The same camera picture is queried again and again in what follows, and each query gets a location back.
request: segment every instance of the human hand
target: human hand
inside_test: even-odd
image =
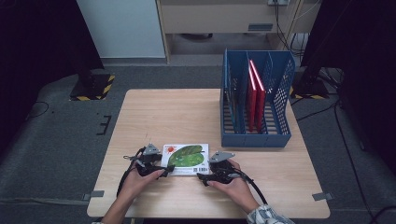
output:
[[[241,170],[237,162],[231,159],[228,159],[228,161],[235,169]],[[248,187],[248,183],[241,177],[234,178],[229,184],[222,184],[218,181],[207,181],[207,184],[226,193],[231,200],[238,204],[247,214],[260,206],[254,199]]]
[[[136,198],[149,183],[158,179],[158,177],[160,177],[164,172],[164,170],[158,170],[149,175],[141,176],[134,167],[134,164],[132,169],[133,170],[131,170],[125,178],[116,201],[111,204],[107,213],[103,217],[103,223],[122,223],[128,208],[134,202],[134,198]]]
[[[135,168],[135,163],[131,169],[131,172],[124,180],[119,197],[126,197],[132,200],[139,195],[149,183],[158,179],[164,172],[164,170],[158,170],[149,175],[141,176]]]

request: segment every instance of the black and yellow tape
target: black and yellow tape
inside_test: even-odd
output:
[[[328,99],[329,95],[327,95],[327,94],[297,94],[297,93],[294,92],[294,89],[291,86],[290,87],[290,97],[292,99],[305,98],[305,99],[317,99],[317,100],[320,100],[320,99]]]
[[[103,100],[107,97],[108,92],[111,89],[111,85],[113,84],[114,80],[114,75],[111,75],[108,77],[108,81],[106,86],[103,89],[103,93],[101,95],[96,95],[96,96],[86,96],[86,95],[81,95],[81,96],[76,96],[76,97],[71,97],[70,100],[72,101],[90,101],[90,100]]]

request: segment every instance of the black cable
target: black cable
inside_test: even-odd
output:
[[[233,168],[234,171],[239,174],[244,180],[246,180],[257,192],[257,194],[259,194],[259,197],[262,199],[262,202],[264,204],[268,204],[267,200],[265,200],[264,195],[262,194],[262,191],[259,189],[259,187],[257,187],[257,185],[254,183],[254,180],[251,179],[250,177],[248,177],[247,174],[245,174],[243,171]]]
[[[293,47],[293,45],[294,45],[294,40],[296,39],[296,36],[297,36],[297,34],[294,34],[294,35],[293,35],[293,38],[291,39],[291,42],[290,42],[290,49],[291,49],[291,53],[292,53],[294,56],[301,56],[301,55],[304,55],[304,50],[303,50],[303,49],[295,49],[295,48]]]
[[[293,103],[291,103],[291,105],[295,105],[295,104],[299,103],[300,101],[302,101],[303,99],[304,99],[304,98],[300,98],[300,99],[294,101]]]
[[[31,116],[31,115],[29,114],[28,117],[26,118],[26,120],[40,117],[40,116],[42,116],[43,114],[45,114],[45,113],[50,109],[50,105],[49,105],[48,103],[46,103],[46,102],[37,101],[37,102],[35,102],[35,104],[44,104],[44,105],[47,106],[47,108],[44,110],[44,112],[42,112],[42,113],[40,113],[40,114],[38,114],[38,115]]]
[[[318,74],[318,78],[322,79],[323,81],[327,82],[330,86],[332,86],[336,91],[341,87],[338,82],[334,82],[332,77],[329,77],[327,75],[323,76],[321,74]]]
[[[274,0],[274,3],[275,3],[275,17],[276,17],[276,34],[277,34],[277,37],[279,37],[279,40],[286,47],[286,49],[290,50],[289,45],[288,45],[288,40],[286,39],[286,37],[283,34],[283,31],[282,31],[282,29],[280,28],[280,25],[279,25],[279,4],[278,4],[277,0]]]
[[[332,85],[334,86],[334,88],[337,89],[337,90],[338,90],[339,88],[341,88],[341,82],[338,82],[337,80],[335,80],[334,77],[332,77],[329,68],[328,68],[328,67],[325,67],[324,70],[325,70],[326,72],[323,72],[323,71],[321,71],[321,70],[320,70],[320,71],[321,71],[322,73],[324,73],[324,74],[326,75],[326,77],[328,77],[328,78],[331,80]]]
[[[325,111],[331,109],[332,107],[334,107],[334,106],[337,104],[337,102],[335,102],[334,104],[330,105],[329,107],[327,107],[327,108],[325,108],[325,109],[322,109],[322,110],[319,110],[319,111],[317,111],[317,112],[314,112],[314,113],[305,115],[305,116],[303,116],[303,117],[297,119],[297,121],[301,121],[301,120],[303,120],[303,119],[307,119],[307,118],[309,118],[309,117],[312,117],[312,116],[314,116],[314,115],[316,115],[316,114],[325,112]]]
[[[340,102],[340,100],[338,99],[337,102],[335,103],[335,107],[334,107],[335,121],[337,122],[338,129],[340,130],[340,134],[341,134],[341,137],[342,137],[342,139],[343,139],[344,146],[345,146],[345,148],[346,148],[346,154],[348,155],[349,162],[350,162],[350,164],[351,164],[351,166],[352,166],[353,175],[355,176],[356,182],[357,182],[357,184],[358,184],[359,192],[360,192],[360,194],[361,194],[361,199],[363,200],[363,203],[364,203],[364,205],[365,205],[365,207],[366,207],[366,209],[367,209],[367,212],[369,213],[370,217],[372,218],[372,221],[373,221],[374,223],[376,223],[375,217],[374,217],[374,215],[373,215],[373,213],[372,213],[372,211],[371,211],[371,208],[370,208],[369,204],[367,203],[366,197],[364,196],[363,189],[362,189],[362,187],[361,187],[361,181],[359,180],[358,172],[356,171],[356,168],[355,168],[355,163],[354,163],[353,160],[352,160],[352,156],[351,156],[351,154],[350,154],[349,147],[347,146],[347,140],[346,140],[346,138],[345,138],[345,136],[344,136],[344,132],[343,132],[343,130],[342,130],[342,128],[341,128],[341,124],[340,124],[340,121],[339,121],[339,119],[338,119],[338,115],[337,115],[337,105],[339,104],[339,102]]]
[[[124,159],[129,159],[131,161],[131,163],[128,166],[128,169],[126,169],[126,171],[123,173],[120,183],[119,183],[119,187],[117,188],[117,197],[119,196],[122,187],[123,187],[123,183],[125,182],[126,177],[128,176],[129,173],[131,173],[131,171],[133,169],[135,169],[135,167],[133,168],[134,162],[137,161],[137,159],[139,158],[139,154],[143,154],[143,151],[145,150],[145,147],[140,148],[139,150],[137,150],[136,154],[134,155],[134,157],[128,157],[128,156],[124,156]]]
[[[303,42],[301,43],[300,51],[303,51],[304,41],[305,41],[305,34],[303,35]],[[304,56],[304,54],[300,54],[300,64],[301,64],[301,61],[302,61],[302,56]]]
[[[383,209],[381,209],[377,214],[375,214],[375,216],[372,218],[372,220],[370,221],[369,224],[375,223],[376,220],[386,211],[391,210],[391,209],[396,209],[396,205],[393,206],[387,206],[384,207]]]
[[[340,83],[342,83],[344,80],[344,72],[340,71],[338,68],[335,68],[335,71],[337,71],[340,74]]]

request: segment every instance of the red folder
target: red folder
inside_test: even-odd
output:
[[[262,79],[260,78],[259,72],[257,71],[256,65],[252,60],[249,60],[249,65],[253,72],[255,84],[257,87],[254,120],[256,123],[257,132],[262,133],[262,119],[264,116],[265,106],[265,88],[262,83]]]
[[[254,119],[256,113],[256,102],[257,102],[257,88],[256,80],[253,74],[251,66],[248,67],[248,86],[247,86],[247,120],[248,128],[250,132],[254,129]]]

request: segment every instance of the book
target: book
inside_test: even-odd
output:
[[[170,144],[163,146],[161,166],[175,165],[168,175],[209,174],[209,144]]]
[[[256,86],[257,86],[254,120],[256,123],[257,132],[262,133],[262,119],[264,116],[264,107],[265,107],[265,88],[253,60],[249,60],[249,65],[253,71],[253,75],[255,77]]]
[[[254,119],[256,113],[256,102],[257,102],[257,88],[256,80],[253,74],[252,67],[248,66],[248,81],[247,81],[247,121],[249,131],[252,133],[254,129]]]

